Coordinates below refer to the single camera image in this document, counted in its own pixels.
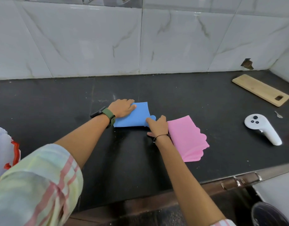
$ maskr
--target cutting board handle hole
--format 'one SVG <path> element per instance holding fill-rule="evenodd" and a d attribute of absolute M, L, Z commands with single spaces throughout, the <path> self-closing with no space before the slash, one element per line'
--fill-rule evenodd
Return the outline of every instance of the cutting board handle hole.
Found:
<path fill-rule="evenodd" d="M 283 98 L 283 96 L 277 96 L 277 97 L 275 98 L 275 100 L 280 101 L 282 98 Z"/>

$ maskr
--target green watch strap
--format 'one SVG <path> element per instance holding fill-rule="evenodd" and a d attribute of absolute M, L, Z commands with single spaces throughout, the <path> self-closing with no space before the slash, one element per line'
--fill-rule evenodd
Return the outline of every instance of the green watch strap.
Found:
<path fill-rule="evenodd" d="M 107 128 L 109 128 L 110 126 L 113 126 L 115 123 L 115 115 L 108 108 L 105 108 L 102 111 L 102 113 L 105 114 L 110 119 L 110 123 L 107 126 Z"/>

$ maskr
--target white bag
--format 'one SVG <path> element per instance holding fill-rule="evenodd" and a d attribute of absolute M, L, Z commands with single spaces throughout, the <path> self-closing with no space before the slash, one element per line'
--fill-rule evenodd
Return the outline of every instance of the white bag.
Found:
<path fill-rule="evenodd" d="M 19 144 L 0 128 L 0 176 L 21 160 Z"/>

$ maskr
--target wooden cutting board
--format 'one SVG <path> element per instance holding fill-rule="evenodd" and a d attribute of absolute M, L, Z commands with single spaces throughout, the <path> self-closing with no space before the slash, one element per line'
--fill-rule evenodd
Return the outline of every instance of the wooden cutting board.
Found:
<path fill-rule="evenodd" d="M 278 89 L 275 89 L 246 74 L 233 79 L 232 82 L 277 107 L 281 106 L 289 99 L 288 94 L 285 94 L 282 91 L 279 91 Z"/>

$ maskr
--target forearm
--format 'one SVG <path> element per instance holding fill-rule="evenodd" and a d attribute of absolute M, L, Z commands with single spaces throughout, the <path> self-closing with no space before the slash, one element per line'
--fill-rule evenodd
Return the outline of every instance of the forearm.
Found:
<path fill-rule="evenodd" d="M 101 114 L 59 139 L 55 144 L 69 151 L 82 168 L 109 123 L 109 118 Z"/>
<path fill-rule="evenodd" d="M 158 137 L 156 144 L 188 225 L 209 226 L 225 219 L 222 212 L 188 170 L 169 137 Z"/>

